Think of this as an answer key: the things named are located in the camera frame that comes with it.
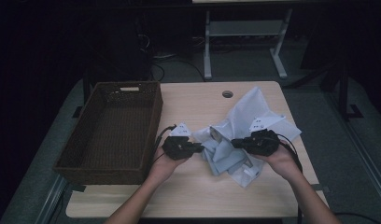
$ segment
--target table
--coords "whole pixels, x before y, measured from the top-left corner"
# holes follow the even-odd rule
[[[158,133],[185,122],[192,131],[223,120],[235,103],[253,87],[261,88],[270,109],[294,123],[280,89],[273,81],[162,84],[163,108]],[[224,98],[223,91],[232,91]],[[310,184],[318,184],[302,138],[293,141]],[[66,208],[69,217],[109,217],[138,186],[87,186],[74,191]],[[326,202],[322,191],[318,195]],[[261,175],[243,189],[228,174],[213,176],[207,161],[194,154],[155,192],[143,217],[296,217],[293,192],[265,164]]]

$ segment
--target person's right hand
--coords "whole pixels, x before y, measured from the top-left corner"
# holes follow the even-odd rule
[[[302,173],[295,161],[291,157],[290,153],[281,145],[279,145],[277,151],[269,157],[252,155],[253,157],[266,161],[272,167],[272,169],[283,176],[284,179],[289,180],[292,176]]]

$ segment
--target hand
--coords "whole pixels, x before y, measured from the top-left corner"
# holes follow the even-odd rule
[[[289,180],[292,176],[302,173],[290,153],[281,145],[279,145],[277,151],[269,157],[259,155],[252,156],[268,162],[272,169],[279,175],[283,176],[284,179]]]
[[[152,167],[150,168],[149,175],[147,178],[147,180],[152,181],[153,183],[157,185],[160,185],[161,183],[166,181],[174,172],[174,170],[178,167],[178,165],[188,160],[188,159],[183,159],[183,160],[174,161],[163,153],[164,153],[163,149],[161,147],[158,147],[153,159],[156,161],[152,164]]]

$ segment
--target white desk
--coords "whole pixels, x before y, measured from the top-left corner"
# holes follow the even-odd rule
[[[167,126],[186,122],[196,131],[226,117],[235,103],[259,86],[270,107],[293,122],[284,95],[275,82],[221,82],[162,84],[162,118],[158,133]],[[232,91],[233,98],[224,98]],[[318,179],[301,137],[293,141],[304,175],[311,184]],[[88,186],[73,192],[66,208],[70,217],[109,217],[137,186]],[[322,192],[318,193],[325,202]],[[261,175],[246,189],[228,175],[213,176],[207,161],[194,154],[179,166],[154,194],[143,217],[296,217],[293,192],[281,176],[265,164]]]

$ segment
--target forearm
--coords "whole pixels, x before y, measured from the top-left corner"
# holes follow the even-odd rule
[[[292,176],[288,181],[309,223],[340,223],[301,172]]]
[[[150,198],[155,190],[159,187],[159,184],[149,181],[148,179],[135,191],[120,208],[118,208],[109,219],[106,224],[111,223],[125,223],[133,224],[137,223],[141,215],[143,214]]]

